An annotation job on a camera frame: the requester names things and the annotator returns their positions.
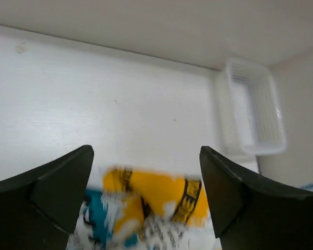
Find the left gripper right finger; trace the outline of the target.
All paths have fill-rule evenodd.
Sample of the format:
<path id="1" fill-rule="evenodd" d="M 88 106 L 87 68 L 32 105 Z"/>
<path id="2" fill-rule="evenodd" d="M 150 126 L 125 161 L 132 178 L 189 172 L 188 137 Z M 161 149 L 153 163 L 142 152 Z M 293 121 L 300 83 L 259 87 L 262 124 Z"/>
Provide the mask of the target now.
<path id="1" fill-rule="evenodd" d="M 200 166 L 223 249 L 313 249 L 313 192 L 288 186 L 208 146 Z"/>

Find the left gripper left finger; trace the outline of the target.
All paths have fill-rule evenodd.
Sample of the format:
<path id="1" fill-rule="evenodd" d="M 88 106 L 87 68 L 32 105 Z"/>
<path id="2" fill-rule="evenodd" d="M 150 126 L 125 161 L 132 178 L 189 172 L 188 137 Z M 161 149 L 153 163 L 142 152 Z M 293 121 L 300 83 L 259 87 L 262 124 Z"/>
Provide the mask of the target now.
<path id="1" fill-rule="evenodd" d="M 92 146 L 84 145 L 0 181 L 0 249 L 65 249 L 93 158 Z"/>

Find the colourful printed shorts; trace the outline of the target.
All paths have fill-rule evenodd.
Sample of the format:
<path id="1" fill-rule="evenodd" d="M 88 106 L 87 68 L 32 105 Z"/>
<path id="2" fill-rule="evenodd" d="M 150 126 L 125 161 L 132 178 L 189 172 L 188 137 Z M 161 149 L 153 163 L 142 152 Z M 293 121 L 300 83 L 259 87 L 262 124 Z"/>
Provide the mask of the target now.
<path id="1" fill-rule="evenodd" d="M 85 191 L 67 249 L 213 249 L 204 183 L 125 165 Z"/>

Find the white plastic basket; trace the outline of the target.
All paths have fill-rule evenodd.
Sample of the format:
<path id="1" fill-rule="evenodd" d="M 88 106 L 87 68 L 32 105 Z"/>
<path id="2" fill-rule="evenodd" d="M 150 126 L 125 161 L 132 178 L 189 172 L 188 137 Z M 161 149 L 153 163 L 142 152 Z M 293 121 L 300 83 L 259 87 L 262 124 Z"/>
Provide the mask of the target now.
<path id="1" fill-rule="evenodd" d="M 278 92 L 267 67 L 229 59 L 216 78 L 215 94 L 226 155 L 245 158 L 286 150 Z"/>

